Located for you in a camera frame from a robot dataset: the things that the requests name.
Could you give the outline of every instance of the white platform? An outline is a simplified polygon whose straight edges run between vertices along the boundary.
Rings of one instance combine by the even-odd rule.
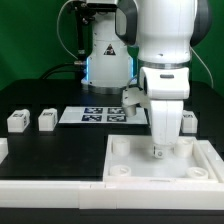
[[[194,139],[193,158],[185,162],[171,151],[162,161],[152,158],[150,144],[145,148],[148,136],[125,136],[132,143],[125,160],[111,154],[115,137],[109,136],[102,182],[0,181],[0,207],[224,210],[224,163],[208,141]],[[131,175],[109,175],[111,165],[125,161]],[[186,168],[195,165],[207,169],[208,179],[186,178]]]

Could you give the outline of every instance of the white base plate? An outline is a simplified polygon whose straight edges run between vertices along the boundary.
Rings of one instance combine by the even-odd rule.
[[[144,109],[136,109],[136,116],[126,117],[121,107],[66,107],[59,123],[147,124]]]
[[[110,150],[110,143],[114,137],[109,136],[107,150]],[[142,153],[135,152],[133,157],[127,160],[130,162],[133,158],[138,164],[132,167],[133,179],[129,177],[126,180],[124,177],[110,179],[107,171],[113,160],[111,161],[111,154],[108,151],[104,181],[0,181],[0,207],[224,210],[224,163],[208,141],[195,139],[194,147],[199,146],[200,149],[194,150],[196,154],[200,152],[201,155],[183,164],[177,162],[178,165],[175,166],[176,168],[181,166],[180,171],[164,172],[164,169],[171,165],[169,162],[171,157],[167,162],[166,159],[163,162],[152,159],[150,153],[144,150],[149,137],[129,136],[129,138],[138,149],[142,149]],[[146,166],[143,160],[152,167],[154,163],[155,167],[160,171],[163,170],[167,176],[158,175],[152,170],[141,173],[138,166],[142,163]],[[207,167],[209,178],[204,182],[192,179],[186,181],[183,171],[191,165]]]

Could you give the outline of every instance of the black cable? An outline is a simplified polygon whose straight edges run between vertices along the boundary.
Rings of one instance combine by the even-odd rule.
[[[44,72],[44,74],[39,79],[46,79],[46,77],[48,77],[49,73],[51,73],[59,68],[64,68],[64,67],[69,67],[69,66],[74,66],[74,63],[64,63],[64,64],[56,65],[56,66],[48,69],[46,72]]]
[[[64,71],[52,71],[52,72],[49,72],[45,77],[44,77],[44,79],[47,79],[48,77],[50,77],[51,75],[53,75],[53,74],[57,74],[57,73],[75,73],[75,72],[77,72],[77,70],[76,71],[68,71],[68,70],[64,70]]]

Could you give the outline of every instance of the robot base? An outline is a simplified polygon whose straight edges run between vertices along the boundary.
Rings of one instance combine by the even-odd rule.
[[[87,83],[86,80],[82,80],[82,88],[86,91],[99,94],[121,94],[125,87],[99,87],[93,86]]]

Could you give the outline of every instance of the blue light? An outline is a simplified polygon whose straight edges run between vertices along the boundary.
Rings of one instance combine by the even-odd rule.
[[[86,60],[86,81],[89,81],[89,58]]]

